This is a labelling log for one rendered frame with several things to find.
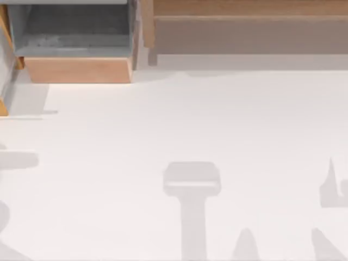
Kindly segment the pale wooden drawer front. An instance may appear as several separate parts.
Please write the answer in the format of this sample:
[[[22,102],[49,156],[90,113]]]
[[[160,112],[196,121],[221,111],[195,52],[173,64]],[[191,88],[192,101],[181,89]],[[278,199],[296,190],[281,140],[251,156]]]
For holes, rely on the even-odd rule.
[[[132,58],[25,57],[33,83],[130,83]]]

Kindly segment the wooden open shelf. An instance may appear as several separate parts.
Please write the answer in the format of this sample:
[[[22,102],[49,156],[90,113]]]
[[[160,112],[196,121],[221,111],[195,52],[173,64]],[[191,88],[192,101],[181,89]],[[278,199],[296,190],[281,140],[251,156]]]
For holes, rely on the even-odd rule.
[[[139,0],[159,55],[348,54],[348,0]]]

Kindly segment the grey pierced drawer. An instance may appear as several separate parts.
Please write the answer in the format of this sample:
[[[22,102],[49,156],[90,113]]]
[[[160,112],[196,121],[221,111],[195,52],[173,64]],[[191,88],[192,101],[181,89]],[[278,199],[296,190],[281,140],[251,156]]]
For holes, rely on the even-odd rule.
[[[19,57],[128,57],[136,0],[1,0]]]

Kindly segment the wooden cupboard with grey side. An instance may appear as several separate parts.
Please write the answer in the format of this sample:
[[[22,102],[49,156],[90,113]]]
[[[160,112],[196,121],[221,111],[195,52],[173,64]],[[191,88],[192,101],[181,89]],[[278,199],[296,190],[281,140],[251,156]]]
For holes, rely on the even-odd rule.
[[[8,9],[0,4],[0,116],[8,116],[5,96],[15,70],[24,69],[24,59],[14,54]]]

